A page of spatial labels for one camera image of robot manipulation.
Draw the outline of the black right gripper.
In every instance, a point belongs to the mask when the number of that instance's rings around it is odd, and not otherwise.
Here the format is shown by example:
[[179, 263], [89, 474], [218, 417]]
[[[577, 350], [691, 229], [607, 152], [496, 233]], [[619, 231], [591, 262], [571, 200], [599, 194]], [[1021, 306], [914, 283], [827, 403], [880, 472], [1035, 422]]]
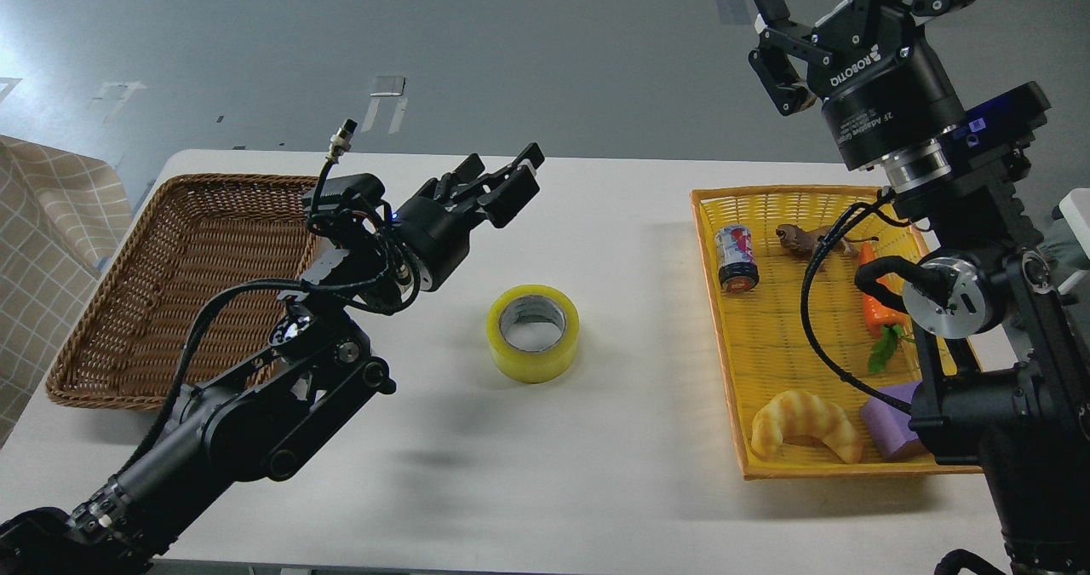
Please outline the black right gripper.
[[[749, 63], [780, 117], [822, 99], [822, 117], [848, 169], [938, 136], [965, 117], [949, 75], [915, 16], [935, 17], [976, 0], [855, 0], [815, 32], [785, 0], [753, 0], [763, 26]], [[791, 59], [813, 68], [813, 90]]]

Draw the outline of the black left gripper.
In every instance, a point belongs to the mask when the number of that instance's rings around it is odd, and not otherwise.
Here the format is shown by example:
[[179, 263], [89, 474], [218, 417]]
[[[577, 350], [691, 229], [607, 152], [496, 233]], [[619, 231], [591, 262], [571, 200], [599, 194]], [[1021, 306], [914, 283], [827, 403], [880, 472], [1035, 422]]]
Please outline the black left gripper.
[[505, 228], [540, 191], [545, 156], [536, 140], [510, 164], [486, 174], [479, 152], [432, 178], [393, 211], [393, 231], [408, 245], [424, 291], [436, 291], [467, 258], [468, 234], [481, 221]]

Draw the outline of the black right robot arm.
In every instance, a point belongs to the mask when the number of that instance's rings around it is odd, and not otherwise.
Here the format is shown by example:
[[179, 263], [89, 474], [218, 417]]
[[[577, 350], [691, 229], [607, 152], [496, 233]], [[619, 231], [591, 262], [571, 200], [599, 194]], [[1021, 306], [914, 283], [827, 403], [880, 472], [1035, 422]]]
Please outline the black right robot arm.
[[1016, 183], [1046, 124], [1036, 82], [965, 108], [924, 19], [976, 0], [845, 0], [813, 26], [784, 0], [753, 0], [763, 27], [749, 62], [783, 117], [821, 105], [848, 169], [889, 179], [846, 210], [803, 277], [800, 315], [832, 244], [891, 204], [927, 221], [938, 248], [881, 257], [855, 283], [909, 315], [921, 384], [911, 431], [938, 465], [980, 467], [1016, 574], [1086, 574], [1087, 345], [1070, 325]]

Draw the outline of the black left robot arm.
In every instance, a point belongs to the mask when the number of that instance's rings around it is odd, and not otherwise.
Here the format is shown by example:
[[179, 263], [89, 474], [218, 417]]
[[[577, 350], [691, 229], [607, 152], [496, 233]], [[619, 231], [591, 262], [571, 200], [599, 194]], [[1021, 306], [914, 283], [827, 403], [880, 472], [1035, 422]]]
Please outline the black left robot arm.
[[[404, 311], [467, 258], [475, 227], [507, 227], [540, 191], [545, 157], [531, 143], [494, 172], [474, 152], [392, 210], [377, 176], [330, 176], [356, 129], [353, 120], [338, 129], [302, 196], [308, 233], [331, 248], [299, 279], [245, 281], [207, 301], [140, 446], [71, 512], [39, 507], [5, 521], [4, 574], [144, 574], [230, 486], [291, 478], [370, 397], [396, 390], [388, 363], [347, 309]], [[217, 316], [262, 290], [277, 291], [284, 308], [267, 345], [187, 386], [187, 366]]]

